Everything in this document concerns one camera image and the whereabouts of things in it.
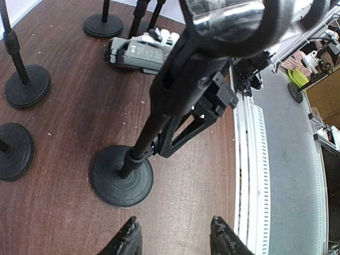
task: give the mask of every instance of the gray surface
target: gray surface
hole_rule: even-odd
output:
[[[288,80],[261,73],[265,88],[255,91],[263,108],[270,163],[271,221],[269,254],[318,254],[318,194],[303,104],[287,90]]]

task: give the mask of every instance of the yellow-green plastic bowl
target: yellow-green plastic bowl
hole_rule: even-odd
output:
[[[308,78],[306,77],[306,75],[304,75],[300,69],[296,68],[294,71],[293,71],[293,78],[294,80],[297,82],[297,85],[299,87],[302,87],[303,85],[306,85],[309,80]]]

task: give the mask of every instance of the wooden table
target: wooden table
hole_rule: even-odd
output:
[[[0,182],[0,254],[96,254],[131,216],[140,219],[145,255],[210,254],[213,215],[234,222],[231,109],[173,157],[150,160],[155,183],[142,204],[114,208],[90,185],[88,167],[98,150],[135,143],[149,115],[153,79],[104,64],[108,41],[82,31],[101,7],[93,0],[44,0],[15,27],[24,62],[44,66],[52,79],[48,98],[33,109],[8,105],[3,91],[15,69],[0,44],[0,124],[24,125],[36,146],[31,170]],[[133,8],[113,3],[110,12],[123,19],[127,37]],[[166,18],[158,24],[184,28]]]

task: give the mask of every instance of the dark wood tabletop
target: dark wood tabletop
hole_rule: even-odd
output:
[[[0,182],[0,254],[97,254],[131,216],[142,225],[145,255],[210,254],[213,215],[232,227],[234,222],[231,109],[171,158],[150,159],[155,183],[143,203],[115,208],[91,187],[93,155],[137,140],[149,115],[153,79],[104,64],[108,41],[82,31],[83,21],[101,7],[99,0],[44,0],[15,26],[25,64],[44,66],[52,79],[50,94],[33,109],[8,105],[4,87],[15,69],[0,43],[0,124],[22,124],[36,147],[23,178]],[[133,7],[112,3],[110,12],[122,18],[127,37]],[[162,17],[158,24],[184,29]]]

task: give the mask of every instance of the wood grain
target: wood grain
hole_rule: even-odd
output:
[[[96,254],[131,216],[138,216],[143,228],[143,254],[210,254],[213,215],[231,226],[234,221],[230,109],[173,157],[151,159],[155,184],[142,204],[114,208],[88,181],[93,155],[110,145],[133,145],[150,108],[152,77],[106,66],[108,42],[82,32],[85,18],[101,6],[93,0],[44,0],[15,27],[24,62],[44,66],[52,90],[42,104],[25,111],[12,109],[3,93],[0,97],[0,124],[24,125],[36,146],[31,170],[16,182],[0,182],[0,254]],[[126,37],[133,8],[113,3],[110,12],[123,19]],[[166,18],[158,24],[183,30]],[[0,63],[4,91],[15,69],[3,43]]]

